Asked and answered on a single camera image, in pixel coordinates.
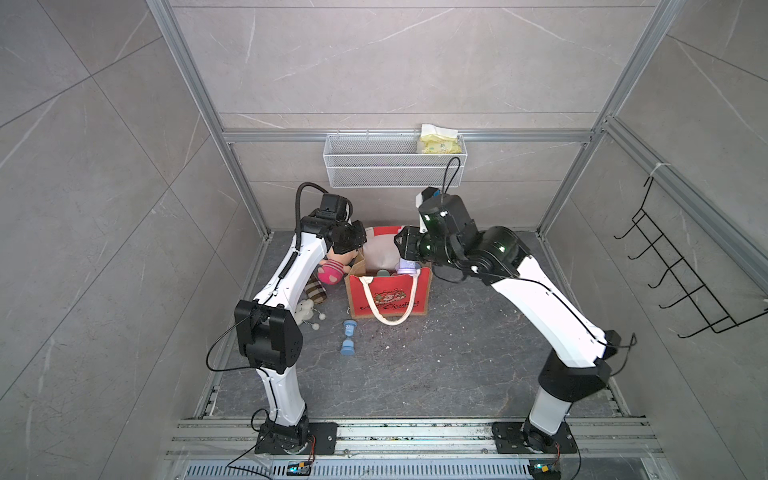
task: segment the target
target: blue dumbbell toy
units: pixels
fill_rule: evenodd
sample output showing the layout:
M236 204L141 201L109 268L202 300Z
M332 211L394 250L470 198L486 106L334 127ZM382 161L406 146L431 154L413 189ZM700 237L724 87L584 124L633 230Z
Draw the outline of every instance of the blue dumbbell toy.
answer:
M341 354L344 356L351 356L355 354L355 343L352 341L352 334L355 332L357 322L355 320L347 320L344 322L344 334L346 340L341 342Z

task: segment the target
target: pink plush doll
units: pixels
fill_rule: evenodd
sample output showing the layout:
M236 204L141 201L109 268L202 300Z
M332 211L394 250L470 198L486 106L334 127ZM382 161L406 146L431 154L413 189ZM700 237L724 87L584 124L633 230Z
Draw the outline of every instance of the pink plush doll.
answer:
M320 268L317 269L317 278L328 285L336 285L344 278L345 273L349 273L352 267L349 264L357 257L357 250L352 250L343 255L337 255L333 248L328 252L328 260L320 261Z

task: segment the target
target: black wire rack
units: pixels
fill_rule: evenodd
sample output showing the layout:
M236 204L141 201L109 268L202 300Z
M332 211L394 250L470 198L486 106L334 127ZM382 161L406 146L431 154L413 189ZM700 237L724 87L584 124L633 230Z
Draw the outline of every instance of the black wire rack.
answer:
M661 285L661 283L664 282L664 279L667 278L667 274L669 273L675 279L675 281L677 282L677 285L680 286L680 288L683 289L683 292L685 293L685 295L683 295L681 298L675 300L674 302L670 303L669 305L666 305L666 306L665 305L659 305L659 307L662 308L662 309L668 309L668 308L671 308L671 307L677 305L678 303L682 302L685 299L689 299L691 301L691 303L694 305L694 307L696 308L696 311L701 315L701 318L703 318L704 322L707 323L707 326L705 326L703 328L700 328L700 329L698 329L697 331L695 331L693 333L689 333L688 335L680 335L678 333L677 336L680 337L681 339L687 339L687 338L690 338L690 337L692 337L694 335L697 335L698 333L702 333L704 330L707 330L707 329L710 329L710 330L712 330L715 333L722 333L722 332L726 332L727 330L730 330L730 329L732 329L734 327L741 326L744 323L751 322L752 320L754 320L756 318L759 318L761 316L768 315L768 308L766 308L762 313L758 313L755 316L751 316L750 318L748 318L746 320L742 320L742 321L738 322L738 321L736 321L730 315L730 313L728 313L728 310L717 299L715 294L712 293L712 290L710 290L710 288L707 286L707 284L701 279L701 277L699 276L697 271L693 267L691 267L691 265L688 263L688 260L686 260L685 257L683 257L683 255L680 253L680 251L677 249L677 247L674 246L674 243L672 243L670 241L670 239L667 237L667 235L665 235L664 232L661 230L661 228L659 228L659 226L656 225L656 222L654 222L654 219L652 219L650 217L650 215L648 215L648 212L644 209L645 208L645 201L648 199L648 193L650 192L650 187L653 185L653 183L654 183L654 178L653 177L649 177L648 179L645 180L645 183L643 184L643 186L645 187L647 185L647 189L645 190L645 196L643 197L643 203L640 205L640 209L636 212L635 215L632 216L632 226L629 228L629 230L627 230L624 233L624 235L621 235L620 237L616 237L614 235L614 238L616 240L621 240L621 239L625 238L632 230L639 231L643 235L645 240L648 242L648 246L645 247L645 250L640 252L635 257L633 257L631 255L627 255L627 258L629 258L630 260L637 260L638 258L642 257L648 250L653 250L658 255L658 257L661 259L661 261L664 263L664 266L666 268L664 269L664 273L661 275L661 278L659 279L659 281L656 282L656 285L651 285L649 283L648 286L650 288L653 288L653 289L658 288ZM650 223L653 224L653 226L659 232L659 235L655 239L652 240L648 236L648 233L643 231L643 228L640 226L640 221L643 220L643 219L646 219L646 220L650 221ZM660 241L662 241L662 240L666 240L666 243L669 244L669 246L672 248L672 250L676 254L676 257L673 260L665 259L664 256L661 255L661 252L659 252L659 250L657 249L657 245L660 245ZM698 283L696 288L693 288L690 291L688 289L686 289L685 285L683 285L683 282L680 281L679 276L674 272L674 270L672 270L677 265L681 265L681 267L679 267L679 268L682 268L683 265L686 266L687 269L696 277L696 280L697 280L697 283ZM711 296L711 298L715 301L715 303L717 303L718 307L723 311L723 315L724 316L722 318L720 318L719 320L715 321L715 322L709 321L707 316L704 315L704 312L702 311L701 306L699 305L697 300L694 299L693 295L695 293L699 293L700 295L701 294L707 294L707 295Z

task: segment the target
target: vent grate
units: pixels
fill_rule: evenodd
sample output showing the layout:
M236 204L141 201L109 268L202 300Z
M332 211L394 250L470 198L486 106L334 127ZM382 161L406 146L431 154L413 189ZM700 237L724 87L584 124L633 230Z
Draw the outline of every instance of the vent grate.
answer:
M529 479L528 460L516 458L435 458L350 460L319 458L312 474L306 477L288 476L288 464L294 460L274 460L269 470L252 461L233 465L253 468L274 480L306 478L307 480L492 480ZM185 480L229 480L230 478L263 478L260 475L227 468L226 460L193 460Z

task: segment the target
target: wire shelf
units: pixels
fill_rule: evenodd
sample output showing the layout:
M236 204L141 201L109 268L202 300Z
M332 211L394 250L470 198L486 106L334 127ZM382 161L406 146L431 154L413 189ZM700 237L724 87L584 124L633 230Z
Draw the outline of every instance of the wire shelf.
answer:
M323 159L333 188L353 187L441 187L445 166L456 172L448 187L462 181L467 147L459 138L460 154L421 154L417 134L331 134L326 137Z
M725 306L723 306L723 304L717 299L715 294L712 293L712 290L710 290L707 284L701 279L697 271L688 263L688 260L686 260L685 257L683 257L683 254L680 253L677 247L674 246L674 244L670 241L667 235L661 230L661 228L659 228L656 222L654 222L654 220L650 217L650 215L648 215L648 212L644 209L645 200L648 199L648 193L650 192L650 187L651 185L653 185L653 183L654 183L653 177L649 177L648 179L645 180L645 183L643 184L643 186L647 185L647 189L645 190L645 197L643 197L643 203L640 205L640 209L636 212L635 215L632 216L632 226L629 228L629 230L624 232L624 235L621 235L619 237L616 237L614 235L614 238L616 240L621 240L625 238L627 235L629 235L629 233L632 230L637 230L638 232L640 232L643 238L648 242L648 246L645 247L645 250L640 252L638 255L634 257L631 255L627 255L627 258L629 258L630 260L637 260L638 258L642 257L647 251L653 250L661 259L661 262L664 264L666 268L664 269L664 273L661 274L661 278L659 279L659 281L656 282L656 285L651 285L649 283L648 286L653 289L658 288L662 284L662 282L664 282L664 279L667 278L667 274L670 274L672 278L674 278L675 283L677 283L677 285L681 289L683 289L683 292L685 293L685 295L675 300L674 302L670 303L669 305L666 305L666 306L659 305L659 308L668 309L677 305L683 300L688 299L691 301L691 303L694 305L694 308L696 308L696 311L699 313L699 315L701 315L701 318L707 324L707 326L704 326L696 330L695 332L689 333L688 335L680 335L678 333L677 336L680 337L681 339L687 339L694 335L697 335L698 333L702 333L704 330L707 330L707 329L710 329L715 333L722 333L732 328L735 328L737 326L741 326L744 323L750 322L761 316L768 315L768 309L765 309L762 313L758 313L757 315L751 316L750 318L745 320L737 321L730 315L730 313L728 313L728 310L726 310ZM640 226L640 222L643 219L650 221L650 223L658 231L658 235L656 234L649 235L647 231L643 230L643 228ZM662 243L669 245L672 248L672 251L674 251L676 256L672 260L668 260L664 258L661 252L659 252L659 250L657 249L657 246L660 247ZM682 274L681 272L682 269L685 269L686 274L694 275L694 277L698 282L698 285L696 286L696 288L693 288L689 291L688 289L686 289L685 285L683 285L683 282L680 281L680 275ZM693 297L695 293L699 295L701 294L708 295L712 300L714 300L714 302L718 305L720 310L722 310L723 316L720 319L711 322L702 311L700 304Z

